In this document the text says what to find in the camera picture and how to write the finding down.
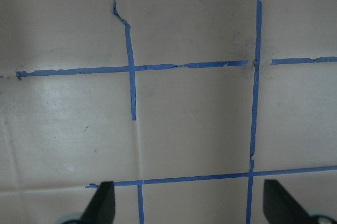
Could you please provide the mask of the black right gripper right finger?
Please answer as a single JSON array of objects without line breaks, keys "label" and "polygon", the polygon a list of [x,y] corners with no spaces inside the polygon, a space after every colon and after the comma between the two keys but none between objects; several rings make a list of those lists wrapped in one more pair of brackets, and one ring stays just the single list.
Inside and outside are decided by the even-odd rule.
[{"label": "black right gripper right finger", "polygon": [[306,210],[275,179],[264,181],[263,213],[268,223],[312,223]]}]

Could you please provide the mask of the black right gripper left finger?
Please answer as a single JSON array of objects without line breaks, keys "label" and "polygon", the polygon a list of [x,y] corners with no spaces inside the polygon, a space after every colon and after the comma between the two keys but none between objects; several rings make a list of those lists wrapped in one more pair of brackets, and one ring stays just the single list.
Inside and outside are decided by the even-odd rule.
[{"label": "black right gripper left finger", "polygon": [[115,191],[114,182],[102,182],[91,198],[80,223],[112,224],[115,218]]}]

